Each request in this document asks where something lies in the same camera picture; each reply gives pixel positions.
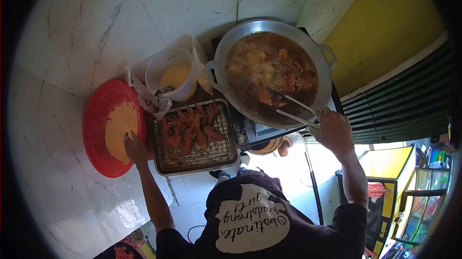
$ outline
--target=wok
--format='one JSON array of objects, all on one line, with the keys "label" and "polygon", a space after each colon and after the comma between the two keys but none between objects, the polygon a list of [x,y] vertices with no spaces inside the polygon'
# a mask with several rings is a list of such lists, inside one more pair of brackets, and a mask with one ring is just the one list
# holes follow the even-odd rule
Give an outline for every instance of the wok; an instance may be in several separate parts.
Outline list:
[{"label": "wok", "polygon": [[[240,113],[256,123],[277,129],[302,127],[304,126],[303,123],[277,113],[274,117],[258,114],[246,107],[229,87],[228,80],[226,78],[226,58],[228,52],[234,43],[239,41],[241,38],[256,32],[274,32],[285,36],[297,43],[306,51],[318,72],[318,93],[312,106],[322,108],[327,105],[332,91],[332,77],[330,72],[336,63],[332,49],[326,45],[318,45],[310,36],[300,29],[272,19],[254,19],[240,23],[223,36],[218,44],[214,60],[207,63],[205,68],[210,84],[221,92],[229,103],[231,103],[231,105],[234,106]],[[333,58],[332,62],[327,61],[323,50],[330,52]],[[307,111],[303,111],[298,115],[298,117],[310,121],[315,119],[313,114]]]}]

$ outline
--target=yellow batter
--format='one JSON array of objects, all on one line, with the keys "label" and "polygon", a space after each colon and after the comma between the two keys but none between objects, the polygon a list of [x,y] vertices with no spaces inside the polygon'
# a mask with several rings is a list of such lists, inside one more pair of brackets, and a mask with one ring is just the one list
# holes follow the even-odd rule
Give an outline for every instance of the yellow batter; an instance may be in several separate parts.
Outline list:
[{"label": "yellow batter", "polygon": [[191,66],[189,65],[174,65],[169,67],[160,79],[160,88],[171,86],[177,89],[181,87],[188,79],[190,72]]},{"label": "yellow batter", "polygon": [[130,131],[137,133],[138,120],[136,118],[135,105],[131,102],[124,101],[122,104],[116,106],[107,116],[106,132],[104,140],[109,153],[124,165],[130,162],[125,152],[123,145],[125,133]]}]

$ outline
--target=red plate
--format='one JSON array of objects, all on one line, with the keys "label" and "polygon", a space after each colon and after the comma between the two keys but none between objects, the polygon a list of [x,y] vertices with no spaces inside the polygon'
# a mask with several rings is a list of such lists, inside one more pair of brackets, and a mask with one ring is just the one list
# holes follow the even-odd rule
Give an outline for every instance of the red plate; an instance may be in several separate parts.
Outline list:
[{"label": "red plate", "polygon": [[138,120],[137,134],[140,140],[145,142],[146,121],[143,110],[138,104],[135,92],[126,83],[112,80],[102,84],[91,96],[85,110],[83,129],[85,151],[95,169],[109,178],[124,175],[133,165],[132,162],[124,165],[111,156],[104,140],[106,117],[124,101],[135,105]]}]

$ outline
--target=metal tongs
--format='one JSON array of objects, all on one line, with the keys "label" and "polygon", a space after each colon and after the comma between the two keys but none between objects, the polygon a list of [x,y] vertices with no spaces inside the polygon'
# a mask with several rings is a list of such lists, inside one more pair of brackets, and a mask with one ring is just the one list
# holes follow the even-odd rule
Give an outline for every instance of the metal tongs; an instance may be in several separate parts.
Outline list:
[{"label": "metal tongs", "polygon": [[[288,100],[293,101],[293,102],[296,103],[297,105],[303,107],[303,108],[304,108],[305,110],[307,110],[308,112],[311,112],[311,113],[316,117],[315,111],[314,111],[312,108],[310,108],[309,106],[307,106],[307,105],[305,105],[305,104],[299,102],[298,100],[292,98],[291,96],[288,96],[288,95],[286,95],[286,94],[281,94],[280,92],[275,91],[275,90],[273,90],[273,89],[270,89],[270,90],[273,91],[273,92],[278,93],[279,95],[285,97],[285,98],[288,99]],[[299,121],[299,122],[301,122],[301,123],[307,124],[308,126],[314,128],[314,129],[319,130],[319,129],[321,128],[321,127],[319,126],[319,124],[317,124],[317,123],[313,123],[313,122],[307,121],[306,119],[303,119],[303,118],[300,118],[300,117],[291,115],[291,114],[289,114],[289,113],[287,113],[287,112],[283,112],[283,111],[281,111],[281,110],[276,110],[276,112],[278,112],[278,113],[280,113],[280,114],[282,114],[282,115],[285,115],[286,117],[290,117],[290,118],[292,118],[292,119],[294,119],[294,120],[296,120],[296,121]]]}]

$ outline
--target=person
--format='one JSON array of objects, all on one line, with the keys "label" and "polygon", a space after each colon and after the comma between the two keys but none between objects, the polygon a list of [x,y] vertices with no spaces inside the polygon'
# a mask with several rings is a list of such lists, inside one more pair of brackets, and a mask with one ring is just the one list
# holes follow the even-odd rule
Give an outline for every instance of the person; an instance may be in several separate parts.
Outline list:
[{"label": "person", "polygon": [[316,110],[320,130],[315,139],[342,164],[349,204],[334,212],[331,225],[314,225],[283,195],[279,180],[264,173],[244,172],[223,178],[211,190],[202,235],[191,244],[175,230],[162,193],[149,171],[146,149],[132,132],[126,152],[136,165],[146,205],[157,232],[157,257],[162,258],[361,258],[366,245],[367,180],[354,151],[348,117]]}]

